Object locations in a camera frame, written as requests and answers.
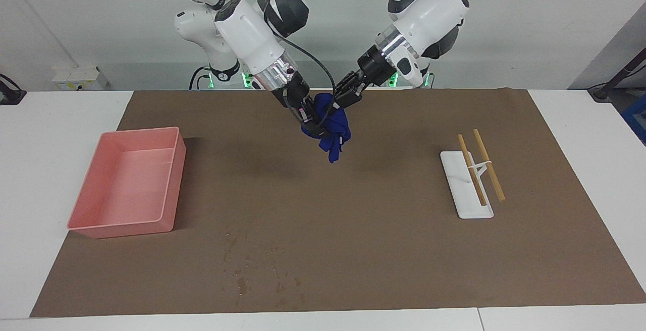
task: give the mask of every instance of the white wall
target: white wall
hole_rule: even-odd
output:
[[[630,21],[621,28],[570,87],[583,89],[609,81],[644,47],[646,47],[646,4],[630,18]],[[618,87],[646,87],[646,70],[621,81]]]
[[[565,89],[646,0],[470,1],[471,11],[458,42],[434,64],[436,87]],[[7,7],[11,3],[0,2],[0,69],[25,82],[26,89],[53,89],[47,75],[17,67],[29,62],[57,65],[65,60],[65,53],[34,44],[32,35],[22,28],[24,23],[16,27],[14,19],[5,19],[7,9],[15,10]],[[168,76],[169,67],[193,67],[204,60],[201,50],[184,42],[173,28],[175,13],[192,6],[188,0],[28,2],[72,59],[104,68],[114,89],[176,89],[188,80],[191,70],[183,78],[173,75],[173,83],[151,78]],[[346,63],[346,72],[354,70],[357,57],[390,22],[386,2],[307,0],[311,9],[308,25],[292,38],[321,60]],[[295,56],[304,60],[302,55]],[[7,66],[7,62],[18,64]],[[310,69],[312,65],[304,67],[317,77],[310,80],[313,86],[327,85],[320,79],[324,76]]]

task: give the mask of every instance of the white stand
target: white stand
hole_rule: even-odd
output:
[[[471,157],[471,163],[474,163],[471,152],[469,152],[469,156]],[[473,181],[471,181],[471,175],[469,174],[469,167],[467,167],[466,162],[464,161],[462,152],[441,152],[440,158],[442,159],[442,165],[445,168],[448,186],[451,188],[451,194],[453,195],[457,215],[460,216],[460,218],[494,217],[494,210],[491,208],[487,192],[482,184],[482,179],[480,179],[483,173],[487,170],[487,163],[491,161],[484,161],[483,163],[478,163],[472,166],[476,172],[476,186],[480,186],[485,197],[484,199],[487,201],[487,205],[482,206],[478,199],[478,193],[475,192],[475,187],[473,186]]]

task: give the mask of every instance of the wooden chopstick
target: wooden chopstick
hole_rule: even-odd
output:
[[[464,161],[466,162],[467,167],[469,167],[469,175],[471,175],[471,181],[473,182],[473,186],[475,187],[475,192],[478,193],[478,199],[480,200],[480,205],[485,206],[487,204],[487,201],[485,200],[485,194],[482,193],[482,188],[480,188],[480,184],[478,183],[478,178],[477,175],[475,174],[475,170],[473,169],[473,162],[471,161],[471,157],[469,156],[469,152],[466,150],[466,143],[464,143],[464,137],[462,135],[457,135],[457,140],[460,142],[460,148],[462,149],[462,156],[464,156]]]
[[[485,144],[482,142],[482,137],[480,137],[480,132],[477,129],[473,129],[473,134],[475,135],[475,140],[478,142],[478,147],[480,147],[480,154],[482,154],[482,158],[487,162],[487,172],[489,172],[489,178],[491,179],[491,182],[494,184],[494,189],[496,189],[496,195],[498,195],[498,200],[499,201],[505,201],[505,193],[503,193],[503,188],[500,186],[500,182],[498,181],[498,176],[496,175],[496,170],[494,170],[494,165],[490,162],[491,159],[489,158],[489,154],[487,153],[487,148],[485,148]]]

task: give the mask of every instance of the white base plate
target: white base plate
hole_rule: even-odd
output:
[[[474,163],[473,156],[471,156],[470,152],[469,156],[471,157],[471,162]],[[451,194],[453,195],[457,215],[460,216],[460,218],[494,217],[494,210],[491,209],[491,205],[489,205],[489,198],[487,198],[485,188],[482,186],[482,181],[478,181],[477,186],[482,188],[482,193],[487,200],[487,205],[480,205],[478,193],[475,192],[475,187],[471,181],[471,175],[469,175],[469,169],[466,167],[462,152],[441,152],[440,158],[442,159],[442,165],[445,168],[448,186],[451,188]]]

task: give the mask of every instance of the black stand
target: black stand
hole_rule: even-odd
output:
[[[646,48],[641,50],[640,53],[637,54],[637,56],[632,59],[626,67],[621,69],[621,71],[612,78],[611,81],[608,81],[607,84],[604,85],[604,87],[599,88],[599,89],[588,89],[588,92],[590,93],[591,97],[595,99],[596,102],[598,103],[609,103],[611,102],[610,98],[608,95],[610,92],[621,82],[621,80],[625,79],[626,76],[630,75],[634,69],[637,68],[637,65],[641,64],[646,60]]]
[[[18,105],[27,94],[24,90],[9,89],[9,87],[2,81],[0,81],[0,93],[4,96],[4,99],[0,99],[0,105]]]

